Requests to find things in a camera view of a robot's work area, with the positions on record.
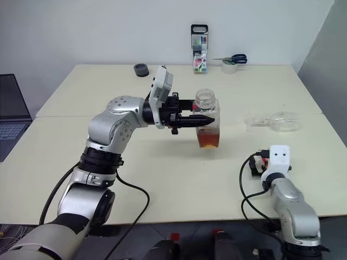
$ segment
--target blue scissors handle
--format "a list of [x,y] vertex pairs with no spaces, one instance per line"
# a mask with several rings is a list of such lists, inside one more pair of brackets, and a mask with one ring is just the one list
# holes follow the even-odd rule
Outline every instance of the blue scissors handle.
[[235,54],[230,57],[230,60],[237,64],[246,64],[247,63],[247,56],[246,54]]

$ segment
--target gray wall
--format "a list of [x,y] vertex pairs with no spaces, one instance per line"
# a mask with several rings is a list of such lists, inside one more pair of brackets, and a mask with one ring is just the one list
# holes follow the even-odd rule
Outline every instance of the gray wall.
[[201,22],[209,25],[209,57],[240,52],[252,64],[298,71],[332,4],[0,0],[0,74],[16,75],[34,116],[76,64],[190,64],[190,25]]
[[336,0],[299,77],[347,145],[347,1]]

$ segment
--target small robot arm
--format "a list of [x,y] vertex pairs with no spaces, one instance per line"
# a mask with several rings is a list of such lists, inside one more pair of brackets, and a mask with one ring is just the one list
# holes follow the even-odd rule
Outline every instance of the small robot arm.
[[262,174],[262,186],[271,192],[272,206],[280,217],[287,260],[322,258],[319,219],[303,194],[288,178],[290,148],[273,145],[269,150],[267,170]]

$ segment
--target black cable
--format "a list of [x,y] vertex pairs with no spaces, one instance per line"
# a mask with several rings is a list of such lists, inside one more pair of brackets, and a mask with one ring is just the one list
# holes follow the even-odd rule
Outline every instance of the black cable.
[[128,235],[128,233],[132,230],[132,228],[135,226],[135,224],[137,223],[137,221],[140,219],[140,217],[143,215],[143,213],[146,211],[146,209],[148,208],[148,205],[150,203],[150,196],[148,194],[148,192],[146,192],[143,188],[140,188],[138,186],[132,185],[130,183],[127,183],[125,181],[123,181],[121,179],[121,177],[118,175],[116,175],[117,180],[119,180],[122,184],[129,186],[131,188],[134,188],[136,190],[140,190],[142,191],[146,197],[147,197],[147,203],[145,205],[145,207],[143,208],[143,210],[141,211],[141,213],[137,216],[137,218],[135,219],[135,221],[131,224],[131,226],[128,228],[128,230],[124,233],[124,235],[118,240],[118,242],[114,245],[114,247],[110,250],[110,252],[107,254],[107,256],[104,258],[104,260],[109,259],[109,257],[111,256],[111,254],[113,253],[113,251],[118,247],[118,245],[124,240],[124,238]]
[[44,224],[44,219],[46,217],[46,214],[47,214],[47,211],[48,211],[48,208],[49,208],[49,205],[50,203],[52,202],[56,192],[58,191],[58,189],[60,188],[60,186],[63,184],[63,182],[66,180],[67,177],[69,177],[69,175],[74,171],[74,168],[78,165],[78,162],[72,166],[72,168],[70,170],[68,170],[64,175],[63,177],[61,177],[61,179],[58,181],[58,183],[55,185],[54,189],[52,190],[52,192],[50,193],[47,201],[46,201],[46,204],[44,205],[43,207],[43,210],[41,212],[41,216],[40,216],[40,221],[39,221],[39,225],[43,225]]
[[248,205],[259,215],[261,215],[262,217],[264,217],[268,222],[271,222],[272,224],[274,224],[274,221],[272,219],[270,219],[267,215],[265,215],[264,213],[260,212],[247,198],[244,190],[243,190],[243,186],[242,186],[242,172],[243,169],[246,165],[246,163],[248,163],[248,161],[253,157],[256,156],[256,153],[253,153],[250,157],[247,158],[247,160],[242,164],[241,169],[240,169],[240,175],[239,175],[239,184],[240,184],[240,190],[241,193],[243,195],[243,197],[245,198],[246,202],[248,203]]
[[249,225],[251,225],[256,231],[264,234],[264,235],[267,235],[267,236],[270,236],[272,237],[273,239],[275,239],[279,244],[280,244],[280,247],[281,247],[281,252],[282,252],[282,257],[281,257],[281,260],[285,260],[286,258],[286,255],[285,255],[285,245],[283,243],[283,241],[277,237],[276,235],[270,233],[270,232],[267,232],[265,230],[262,230],[260,228],[258,228],[257,226],[253,225],[253,223],[250,221],[250,219],[247,217],[246,213],[245,213],[245,210],[243,208],[245,202],[247,202],[249,204],[249,206],[255,211],[257,212],[259,215],[263,216],[267,221],[273,223],[273,220],[270,219],[267,215],[263,214],[262,212],[260,212],[250,201],[249,201],[249,198],[252,198],[252,197],[255,197],[255,196],[259,196],[259,195],[262,195],[266,192],[268,192],[268,190],[263,190],[261,192],[257,192],[257,193],[253,193],[251,195],[246,195],[244,190],[243,190],[243,186],[242,186],[242,172],[243,172],[243,169],[246,165],[246,163],[248,163],[248,161],[253,157],[255,156],[256,153],[252,154],[250,157],[247,158],[247,160],[242,164],[241,166],[241,169],[240,169],[240,175],[239,175],[239,183],[240,183],[240,190],[241,190],[241,193],[243,195],[243,200],[242,200],[242,203],[241,203],[241,211],[242,211],[242,214],[243,216],[245,217],[246,221],[248,222]]
[[[267,192],[266,190],[261,191],[261,192],[257,192],[257,193],[254,193],[254,194],[251,194],[251,195],[246,196],[246,198],[249,199],[249,198],[251,198],[251,197],[255,197],[255,196],[258,196],[258,195],[262,195],[262,194],[264,194],[264,193],[266,193],[266,192]],[[247,215],[246,215],[246,213],[245,213],[245,210],[244,210],[244,208],[243,208],[243,205],[245,204],[246,198],[244,198],[244,199],[242,200],[242,203],[241,203],[241,211],[242,211],[242,214],[243,214],[243,216],[245,217],[246,221],[247,221],[248,224],[251,225],[256,231],[258,231],[258,232],[260,232],[260,233],[262,233],[262,234],[264,234],[264,235],[267,235],[267,236],[270,236],[270,237],[276,239],[276,241],[280,244],[280,247],[281,247],[281,252],[282,252],[281,260],[285,260],[286,255],[285,255],[285,246],[284,246],[283,241],[282,241],[279,237],[277,237],[276,235],[274,235],[274,234],[272,234],[272,233],[270,233],[270,232],[267,232],[267,231],[265,231],[265,230],[262,230],[262,229],[258,228],[257,226],[253,225],[253,223],[252,223],[252,222],[250,221],[250,219],[247,217]]]

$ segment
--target black tape roll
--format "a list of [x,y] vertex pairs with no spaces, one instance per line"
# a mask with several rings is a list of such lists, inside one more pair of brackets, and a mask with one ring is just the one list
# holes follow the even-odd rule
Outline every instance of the black tape roll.
[[139,77],[145,77],[149,75],[149,70],[146,64],[144,63],[138,63],[134,66],[134,70],[137,76]]

